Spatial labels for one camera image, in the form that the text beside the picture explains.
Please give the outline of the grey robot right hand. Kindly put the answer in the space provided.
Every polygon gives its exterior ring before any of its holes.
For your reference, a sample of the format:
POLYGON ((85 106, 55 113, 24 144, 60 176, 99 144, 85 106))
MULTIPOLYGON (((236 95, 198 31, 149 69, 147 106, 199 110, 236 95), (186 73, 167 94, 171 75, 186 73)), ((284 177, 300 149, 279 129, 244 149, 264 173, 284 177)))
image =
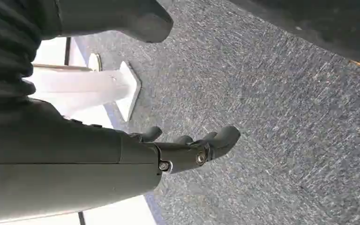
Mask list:
POLYGON ((195 169, 227 154, 234 126, 193 141, 157 142, 158 127, 127 134, 63 117, 26 81, 41 42, 117 30, 159 43, 173 20, 155 0, 0 0, 0 222, 104 206, 153 190, 160 166, 195 169))

